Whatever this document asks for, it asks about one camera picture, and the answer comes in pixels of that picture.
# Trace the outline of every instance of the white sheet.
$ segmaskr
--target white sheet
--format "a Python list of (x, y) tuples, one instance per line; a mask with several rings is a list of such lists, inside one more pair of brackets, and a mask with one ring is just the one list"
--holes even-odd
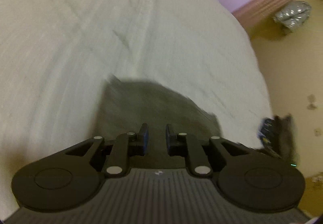
[(102, 85), (149, 79), (259, 147), (271, 115), (248, 37), (215, 0), (0, 0), (0, 218), (21, 166), (89, 136)]

